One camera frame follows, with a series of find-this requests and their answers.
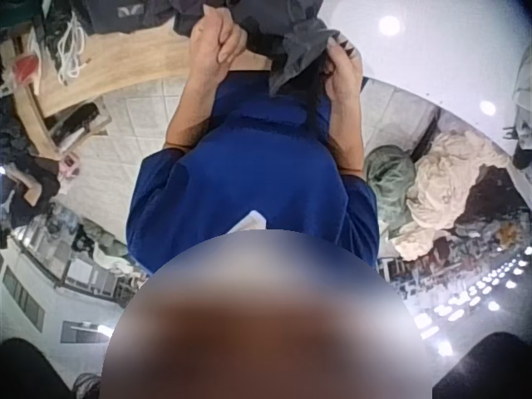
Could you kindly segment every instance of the white cable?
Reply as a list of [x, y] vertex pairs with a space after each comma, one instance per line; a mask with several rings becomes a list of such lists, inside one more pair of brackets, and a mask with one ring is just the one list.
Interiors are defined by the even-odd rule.
[[61, 59], [61, 67], [57, 72], [57, 79], [65, 86], [69, 78], [80, 76], [80, 70], [86, 62], [80, 63], [80, 55], [85, 50], [85, 31], [72, 13], [72, 19], [66, 27], [65, 34], [57, 44], [57, 55]]
[[41, 89], [41, 76], [42, 76], [42, 54], [41, 54], [41, 48], [39, 47], [39, 43], [37, 43], [37, 34], [35, 32], [35, 27], [32, 27], [32, 31], [30, 32], [30, 36], [27, 39], [27, 45], [26, 45], [26, 52], [32, 53], [34, 52], [37, 56], [39, 62], [37, 64], [37, 72], [32, 78], [33, 82], [33, 94], [36, 96], [39, 95], [39, 91]]

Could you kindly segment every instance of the floor tile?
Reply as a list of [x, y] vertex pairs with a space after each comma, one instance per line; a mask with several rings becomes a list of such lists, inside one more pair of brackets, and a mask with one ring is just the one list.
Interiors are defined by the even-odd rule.
[[126, 100], [133, 130], [138, 137], [162, 137], [168, 120], [163, 97], [130, 98]]

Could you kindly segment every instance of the black hair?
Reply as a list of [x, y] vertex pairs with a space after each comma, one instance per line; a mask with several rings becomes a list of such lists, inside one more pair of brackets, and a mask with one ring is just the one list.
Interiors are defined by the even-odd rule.
[[100, 397], [101, 378], [96, 374], [81, 374], [72, 387], [71, 399], [98, 399]]
[[307, 108], [305, 126], [310, 134], [318, 137], [318, 107], [325, 93], [325, 65], [327, 52], [323, 52], [299, 75], [288, 81], [280, 90], [281, 94], [291, 94], [304, 101]]

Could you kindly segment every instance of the man's hand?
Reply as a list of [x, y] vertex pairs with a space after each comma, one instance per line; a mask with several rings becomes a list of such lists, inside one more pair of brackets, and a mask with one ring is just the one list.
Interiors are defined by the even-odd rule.
[[234, 59], [244, 52], [248, 34], [233, 22], [227, 8], [204, 5], [204, 14], [190, 35], [189, 80], [215, 88], [227, 76]]
[[[351, 56], [348, 56], [346, 50], [351, 48]], [[327, 72], [330, 76], [326, 81], [325, 90], [332, 105], [341, 108], [356, 106], [360, 101], [363, 78], [360, 53], [349, 42], [347, 48], [343, 49], [332, 37], [329, 38], [327, 53]]]
[[353, 48], [351, 56], [334, 39], [329, 39], [327, 51], [330, 76], [325, 89], [331, 99], [329, 149], [343, 175], [363, 178], [364, 146], [362, 143], [362, 115], [360, 90], [362, 87], [362, 59]]

